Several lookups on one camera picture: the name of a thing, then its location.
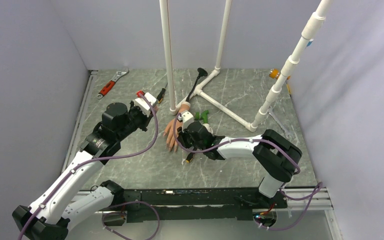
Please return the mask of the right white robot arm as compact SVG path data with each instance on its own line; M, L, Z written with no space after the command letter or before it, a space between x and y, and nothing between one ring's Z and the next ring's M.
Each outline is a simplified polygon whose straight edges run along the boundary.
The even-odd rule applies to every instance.
M267 172L258 185L256 203L267 208L275 201L278 190L300 173L302 151L273 129L253 137L233 138L213 135L203 124L193 121L178 127L178 145L211 160L247 158L258 161Z

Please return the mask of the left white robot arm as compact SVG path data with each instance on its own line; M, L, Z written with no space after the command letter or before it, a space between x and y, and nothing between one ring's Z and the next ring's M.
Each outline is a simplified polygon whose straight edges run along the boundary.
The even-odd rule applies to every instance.
M156 101L136 98L130 107L111 103L102 120L80 145L69 167L38 199L28 206L19 205L12 217L20 233L18 239L64 240L69 232L99 210L119 209L125 203L125 190L112 180L77 201L73 198L82 186L121 148L121 142L140 129L147 131L153 119Z

